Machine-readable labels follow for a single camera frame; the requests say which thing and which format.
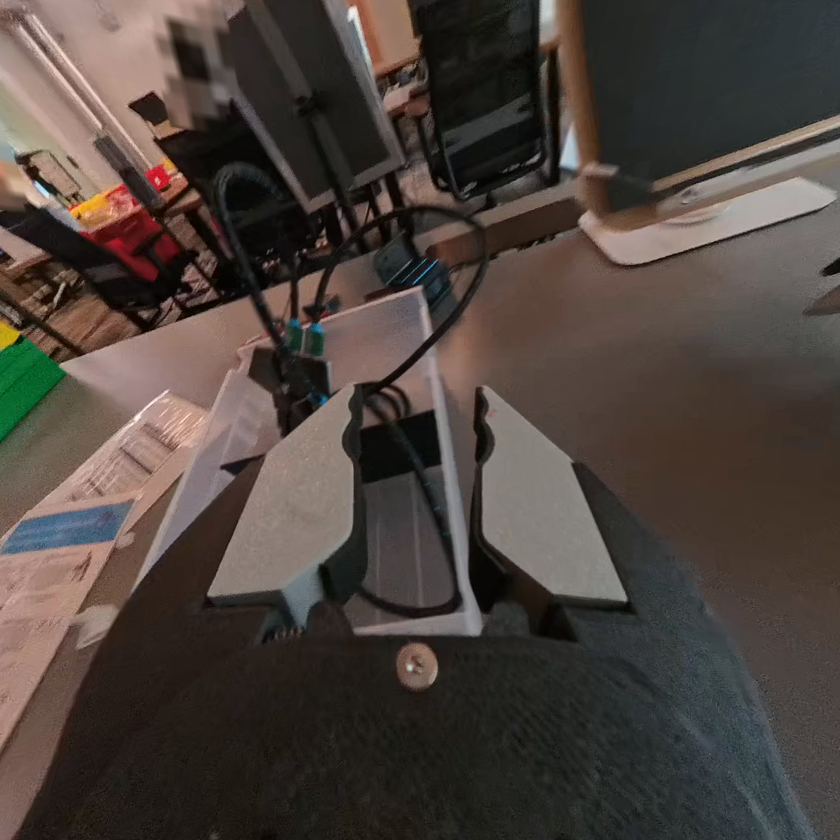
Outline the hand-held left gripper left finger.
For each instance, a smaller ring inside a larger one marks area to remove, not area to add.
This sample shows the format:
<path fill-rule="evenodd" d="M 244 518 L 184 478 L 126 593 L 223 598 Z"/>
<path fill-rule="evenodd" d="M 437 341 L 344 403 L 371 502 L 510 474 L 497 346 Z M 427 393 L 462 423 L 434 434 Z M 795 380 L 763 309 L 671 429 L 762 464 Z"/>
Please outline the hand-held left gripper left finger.
<path fill-rule="evenodd" d="M 302 627 L 353 598 L 368 571 L 361 474 L 364 400 L 345 386 L 265 456 L 207 600 L 267 606 Z"/>

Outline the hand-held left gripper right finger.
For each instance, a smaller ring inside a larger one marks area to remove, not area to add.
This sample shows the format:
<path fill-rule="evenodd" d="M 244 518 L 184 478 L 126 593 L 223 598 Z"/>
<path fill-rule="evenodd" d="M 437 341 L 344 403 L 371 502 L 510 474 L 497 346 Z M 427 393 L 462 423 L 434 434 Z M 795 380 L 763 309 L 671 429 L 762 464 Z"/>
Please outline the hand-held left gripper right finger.
<path fill-rule="evenodd" d="M 573 459 L 486 385 L 476 388 L 469 583 L 489 616 L 520 607 L 532 631 L 560 631 L 566 609 L 631 604 Z"/>

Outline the black hub with cable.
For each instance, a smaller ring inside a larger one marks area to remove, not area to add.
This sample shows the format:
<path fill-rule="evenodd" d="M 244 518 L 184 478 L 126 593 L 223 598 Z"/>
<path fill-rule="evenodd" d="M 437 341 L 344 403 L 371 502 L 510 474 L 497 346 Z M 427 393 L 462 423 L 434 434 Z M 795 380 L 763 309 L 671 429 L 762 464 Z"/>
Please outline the black hub with cable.
<path fill-rule="evenodd" d="M 303 353 L 280 356 L 272 349 L 258 347 L 247 373 L 270 395 L 282 437 L 318 411 L 332 393 L 330 362 Z"/>

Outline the clear plastic box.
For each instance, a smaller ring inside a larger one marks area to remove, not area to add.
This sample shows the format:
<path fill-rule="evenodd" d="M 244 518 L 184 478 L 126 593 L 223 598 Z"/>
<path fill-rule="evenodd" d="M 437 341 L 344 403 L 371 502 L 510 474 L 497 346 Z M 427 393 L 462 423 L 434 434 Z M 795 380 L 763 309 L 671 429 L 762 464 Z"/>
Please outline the clear plastic box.
<path fill-rule="evenodd" d="M 332 396 L 347 385 L 382 379 L 430 335 L 431 327 L 419 291 L 328 318 L 323 331 Z M 238 365 L 220 385 L 134 587 L 153 576 L 160 562 L 173 558 L 175 549 L 196 560 L 210 560 L 212 550 L 219 563 L 224 557 L 265 456 L 286 437 L 280 434 L 270 395 L 247 373 L 258 347 L 269 348 L 269 342 L 259 339 L 242 348 Z M 417 362 L 397 387 L 391 399 L 405 395 L 408 401 L 399 419 L 429 409 L 436 416 L 442 464 L 424 468 L 424 474 L 447 519 L 455 572 L 413 471 L 364 483 L 368 569 L 346 612 L 358 634 L 475 636 L 481 618 L 469 588 L 466 518 L 435 352 Z M 198 595 L 210 606 L 207 591 L 216 572 Z"/>

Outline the black flat sheet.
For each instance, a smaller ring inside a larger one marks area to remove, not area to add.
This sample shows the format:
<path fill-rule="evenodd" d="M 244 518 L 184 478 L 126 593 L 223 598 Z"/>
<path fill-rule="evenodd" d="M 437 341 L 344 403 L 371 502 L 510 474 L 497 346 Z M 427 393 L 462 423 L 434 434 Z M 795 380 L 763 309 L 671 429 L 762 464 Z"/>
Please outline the black flat sheet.
<path fill-rule="evenodd" d="M 438 427 L 433 410 L 426 410 L 395 421 L 396 427 L 413 446 L 423 467 L 442 464 Z M 360 468 L 363 483 L 388 480 L 412 471 L 411 462 L 382 423 L 363 427 L 360 431 Z"/>

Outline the white monitor stand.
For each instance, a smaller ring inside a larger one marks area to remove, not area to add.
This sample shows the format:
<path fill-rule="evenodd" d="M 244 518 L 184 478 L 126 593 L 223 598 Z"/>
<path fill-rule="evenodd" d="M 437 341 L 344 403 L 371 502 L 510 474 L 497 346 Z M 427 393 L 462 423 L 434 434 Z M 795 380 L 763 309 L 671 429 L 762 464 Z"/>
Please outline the white monitor stand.
<path fill-rule="evenodd" d="M 819 212 L 837 198 L 833 189 L 795 177 L 636 229 L 609 227 L 591 212 L 578 226 L 613 264 L 636 267 Z"/>

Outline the wood-framed black monitor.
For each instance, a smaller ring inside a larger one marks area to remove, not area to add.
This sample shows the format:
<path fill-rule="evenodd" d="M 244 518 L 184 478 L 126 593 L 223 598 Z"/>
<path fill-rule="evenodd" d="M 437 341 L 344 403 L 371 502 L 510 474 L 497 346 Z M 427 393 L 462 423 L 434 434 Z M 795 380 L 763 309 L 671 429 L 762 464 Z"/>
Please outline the wood-framed black monitor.
<path fill-rule="evenodd" d="M 581 204 L 636 229 L 838 166 L 839 2 L 557 2 Z"/>

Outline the printed paper sheet blue header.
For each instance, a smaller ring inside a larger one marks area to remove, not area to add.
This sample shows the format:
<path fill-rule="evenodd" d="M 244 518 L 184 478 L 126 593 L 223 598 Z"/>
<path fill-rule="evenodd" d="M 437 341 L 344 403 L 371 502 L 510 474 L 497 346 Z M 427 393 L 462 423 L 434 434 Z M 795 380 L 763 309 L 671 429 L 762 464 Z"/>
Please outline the printed paper sheet blue header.
<path fill-rule="evenodd" d="M 2 537 L 2 747 L 115 544 L 180 478 L 206 422 L 163 392 Z"/>

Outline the black box with blue stripes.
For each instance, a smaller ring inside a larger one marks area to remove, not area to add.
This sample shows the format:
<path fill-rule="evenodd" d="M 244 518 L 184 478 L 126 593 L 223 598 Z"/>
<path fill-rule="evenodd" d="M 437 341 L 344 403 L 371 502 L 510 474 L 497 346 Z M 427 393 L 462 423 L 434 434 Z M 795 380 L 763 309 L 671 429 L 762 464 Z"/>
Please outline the black box with blue stripes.
<path fill-rule="evenodd" d="M 380 248 L 373 270 L 383 291 L 397 293 L 420 289 L 434 310 L 450 290 L 449 267 L 440 259 L 422 255 L 412 237 L 402 232 Z"/>

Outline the green printed box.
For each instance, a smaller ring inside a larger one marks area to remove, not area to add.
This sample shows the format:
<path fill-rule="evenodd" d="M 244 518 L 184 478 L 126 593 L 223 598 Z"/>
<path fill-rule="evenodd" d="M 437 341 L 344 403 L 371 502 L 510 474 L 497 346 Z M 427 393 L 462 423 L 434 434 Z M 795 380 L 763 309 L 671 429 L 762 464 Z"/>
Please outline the green printed box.
<path fill-rule="evenodd" d="M 64 376 L 57 362 L 1 321 L 1 440 Z"/>

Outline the red plastic crate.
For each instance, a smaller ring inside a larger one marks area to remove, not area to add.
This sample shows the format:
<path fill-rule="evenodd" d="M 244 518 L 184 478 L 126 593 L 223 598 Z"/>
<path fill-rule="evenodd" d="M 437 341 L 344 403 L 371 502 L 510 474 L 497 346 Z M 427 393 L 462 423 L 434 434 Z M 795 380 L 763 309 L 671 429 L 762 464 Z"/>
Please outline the red plastic crate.
<path fill-rule="evenodd" d="M 157 263 L 147 256 L 149 250 L 165 267 L 173 266 L 182 253 L 180 244 L 139 207 L 95 229 L 84 229 L 81 234 L 119 257 L 137 277 L 148 282 L 159 276 Z"/>

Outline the dark office chair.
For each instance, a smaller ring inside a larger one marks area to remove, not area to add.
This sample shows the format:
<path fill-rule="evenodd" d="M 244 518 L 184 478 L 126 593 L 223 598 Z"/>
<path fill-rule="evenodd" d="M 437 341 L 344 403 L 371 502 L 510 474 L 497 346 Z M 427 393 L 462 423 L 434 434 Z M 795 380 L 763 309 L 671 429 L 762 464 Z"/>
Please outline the dark office chair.
<path fill-rule="evenodd" d="M 197 267 L 197 252 L 184 250 L 157 223 L 126 256 L 28 203 L 21 211 L 2 211 L 1 225 L 75 270 L 103 303 L 142 332 L 161 325 L 167 302 L 178 318 L 205 309 L 194 301 L 196 291 L 184 279 L 188 266 Z"/>

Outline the yellow plastic crate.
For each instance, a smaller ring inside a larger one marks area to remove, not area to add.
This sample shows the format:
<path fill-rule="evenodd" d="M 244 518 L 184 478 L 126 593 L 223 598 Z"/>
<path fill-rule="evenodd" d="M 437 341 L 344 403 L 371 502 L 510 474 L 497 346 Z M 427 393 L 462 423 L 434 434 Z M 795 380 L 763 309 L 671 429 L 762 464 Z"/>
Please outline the yellow plastic crate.
<path fill-rule="evenodd" d="M 139 203 L 125 184 L 118 184 L 69 208 L 69 213 L 79 222 L 99 224 L 101 221 L 127 213 Z"/>

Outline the black mesh office chair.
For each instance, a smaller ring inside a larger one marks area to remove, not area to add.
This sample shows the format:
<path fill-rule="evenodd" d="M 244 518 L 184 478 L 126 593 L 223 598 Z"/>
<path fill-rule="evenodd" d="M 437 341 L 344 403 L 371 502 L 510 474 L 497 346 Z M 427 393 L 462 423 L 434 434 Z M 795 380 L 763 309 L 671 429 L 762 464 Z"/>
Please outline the black mesh office chair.
<path fill-rule="evenodd" d="M 541 46 L 540 2 L 411 2 L 427 71 L 415 124 L 440 192 L 464 203 L 549 166 L 560 180 L 558 48 Z"/>

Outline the black panel on stand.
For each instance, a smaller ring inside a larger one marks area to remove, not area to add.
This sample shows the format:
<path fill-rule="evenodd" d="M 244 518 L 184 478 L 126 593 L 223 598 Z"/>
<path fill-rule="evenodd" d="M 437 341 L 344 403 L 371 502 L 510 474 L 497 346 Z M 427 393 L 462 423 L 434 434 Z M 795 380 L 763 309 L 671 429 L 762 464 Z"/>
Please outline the black panel on stand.
<path fill-rule="evenodd" d="M 231 97 L 308 214 L 360 227 L 356 193 L 397 191 L 405 162 L 345 2 L 246 1 L 225 10 Z"/>

